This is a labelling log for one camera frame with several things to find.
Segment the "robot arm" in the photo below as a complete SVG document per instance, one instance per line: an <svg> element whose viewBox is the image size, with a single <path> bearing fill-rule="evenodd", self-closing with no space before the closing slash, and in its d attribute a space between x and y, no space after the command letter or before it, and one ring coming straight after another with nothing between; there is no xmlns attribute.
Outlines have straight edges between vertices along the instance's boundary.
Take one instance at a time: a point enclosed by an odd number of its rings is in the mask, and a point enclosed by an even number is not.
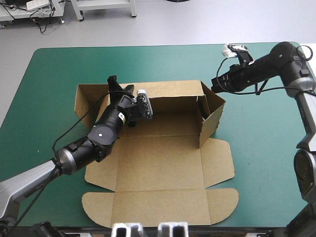
<svg viewBox="0 0 316 237"><path fill-rule="evenodd" d="M268 79L280 76L287 95L297 102L306 136L297 145L294 168L302 198L308 205L282 235L312 236L316 233L316 81L306 65L309 59L289 42L277 44L268 55L255 61L243 45L227 45L223 54L238 57L240 64L232 65L227 73L212 79L213 92L243 94L237 92L262 81L265 85Z"/></svg>
<svg viewBox="0 0 316 237"><path fill-rule="evenodd" d="M123 89L116 80L116 76L108 78L110 105L87 136L57 151L59 162L50 160L0 182L0 237L1 233L5 235L7 232L9 223L16 223L20 203L41 189L49 177L53 180L62 174L71 175L95 160L102 161L111 154L125 123L135 126L139 119L152 118L153 111L146 91L139 90L134 98L134 85Z"/></svg>

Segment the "gray floor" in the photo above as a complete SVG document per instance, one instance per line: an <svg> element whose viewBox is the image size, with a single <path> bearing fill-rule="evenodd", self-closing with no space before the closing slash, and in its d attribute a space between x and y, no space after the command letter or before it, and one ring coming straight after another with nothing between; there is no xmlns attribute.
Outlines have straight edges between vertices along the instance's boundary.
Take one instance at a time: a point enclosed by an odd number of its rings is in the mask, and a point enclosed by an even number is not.
<svg viewBox="0 0 316 237"><path fill-rule="evenodd" d="M33 52L42 47L296 41L316 43L314 0L139 1L128 9L89 11L76 20L66 4L65 25L41 35L33 23L0 30L0 124Z"/></svg>

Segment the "white sticker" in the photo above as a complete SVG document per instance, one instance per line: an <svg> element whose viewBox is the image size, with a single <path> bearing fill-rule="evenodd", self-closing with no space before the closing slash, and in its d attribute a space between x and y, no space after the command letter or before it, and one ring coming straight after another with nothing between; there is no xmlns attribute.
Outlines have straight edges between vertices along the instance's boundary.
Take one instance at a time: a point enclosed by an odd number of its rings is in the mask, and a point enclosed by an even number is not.
<svg viewBox="0 0 316 237"><path fill-rule="evenodd" d="M118 114L118 117L123 121L123 124L125 124L126 119L125 119L124 114L119 113L119 114Z"/></svg>

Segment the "green tabletop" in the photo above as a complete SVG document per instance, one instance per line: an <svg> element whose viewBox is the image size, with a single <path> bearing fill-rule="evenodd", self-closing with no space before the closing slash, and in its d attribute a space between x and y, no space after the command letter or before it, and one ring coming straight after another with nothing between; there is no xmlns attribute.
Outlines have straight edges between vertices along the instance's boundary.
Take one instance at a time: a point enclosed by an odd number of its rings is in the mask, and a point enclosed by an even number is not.
<svg viewBox="0 0 316 237"><path fill-rule="evenodd" d="M247 46L258 58L275 44ZM0 179L53 157L53 141L78 119L74 113L77 84L106 83L108 76L117 75L120 83L199 79L211 86L223 59L221 50L221 44L37 50L0 129ZM222 72L236 62L225 62ZM271 79L269 86L281 86L280 79ZM296 144L305 134L295 101L284 90L220 96L227 103L213 137L230 143L236 176L213 188L235 188L240 199L233 214L217 225L286 225L306 205L293 169ZM79 124L59 148L87 132ZM83 169L53 181L21 225L48 220L54 226L97 226L85 214L81 196L104 189L85 182L84 173Z"/></svg>

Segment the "cardboard box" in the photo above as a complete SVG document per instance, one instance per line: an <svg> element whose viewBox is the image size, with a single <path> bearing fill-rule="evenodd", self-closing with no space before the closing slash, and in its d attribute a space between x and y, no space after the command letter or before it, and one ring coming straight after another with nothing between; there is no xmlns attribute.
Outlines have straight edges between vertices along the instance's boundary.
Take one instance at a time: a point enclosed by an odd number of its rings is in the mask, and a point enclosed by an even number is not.
<svg viewBox="0 0 316 237"><path fill-rule="evenodd" d="M115 191L84 194L87 215L105 227L167 221L211 225L227 218L237 206L238 192L205 189L235 175L229 144L209 138L225 101L199 80L134 85L134 94L140 88L147 91L154 118L125 126L112 154L86 168L87 182ZM107 91L106 84L80 84L76 114L81 117ZM105 97L83 123L91 128L109 103Z"/></svg>

